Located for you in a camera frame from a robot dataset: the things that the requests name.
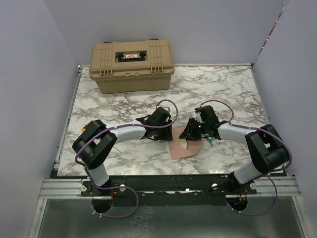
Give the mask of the pink paper envelope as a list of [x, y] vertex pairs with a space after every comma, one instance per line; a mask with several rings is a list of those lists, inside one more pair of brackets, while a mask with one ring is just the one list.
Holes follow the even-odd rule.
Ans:
[[184, 129], [184, 126], [172, 128], [173, 140], [168, 142], [170, 157], [172, 160], [194, 156], [200, 151], [203, 145], [202, 140], [190, 141], [186, 139], [179, 139], [179, 136]]

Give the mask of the green white glue stick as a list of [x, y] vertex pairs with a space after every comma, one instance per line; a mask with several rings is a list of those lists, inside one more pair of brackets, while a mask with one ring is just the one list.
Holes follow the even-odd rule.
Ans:
[[212, 144], [214, 141], [214, 139], [208, 134], [204, 135], [204, 139], [206, 139], [209, 142], [209, 144]]

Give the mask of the tan paper letter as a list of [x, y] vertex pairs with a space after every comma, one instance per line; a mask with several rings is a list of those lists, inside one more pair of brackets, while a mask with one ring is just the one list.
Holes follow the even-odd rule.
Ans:
[[188, 144], [186, 139], [179, 139], [179, 143], [182, 148], [187, 149]]

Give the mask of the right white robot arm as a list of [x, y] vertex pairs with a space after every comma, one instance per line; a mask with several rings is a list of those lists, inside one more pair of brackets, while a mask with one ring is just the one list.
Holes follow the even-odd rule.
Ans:
[[210, 105], [195, 109], [179, 138], [198, 141], [206, 136], [215, 140], [230, 140], [248, 148], [250, 162], [232, 172], [227, 182], [228, 190], [234, 194], [243, 191], [251, 180], [290, 162], [290, 153], [273, 125], [246, 127], [219, 121]]

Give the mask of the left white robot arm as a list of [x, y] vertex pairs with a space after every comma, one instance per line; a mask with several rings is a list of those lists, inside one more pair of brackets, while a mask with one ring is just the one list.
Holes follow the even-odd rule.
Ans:
[[73, 142], [72, 149], [79, 155], [94, 181], [92, 190], [100, 196], [108, 193], [109, 175], [104, 161], [115, 144], [139, 139], [171, 141], [170, 118], [167, 109], [158, 107], [151, 115], [137, 118], [128, 124], [106, 125], [99, 119], [88, 123]]

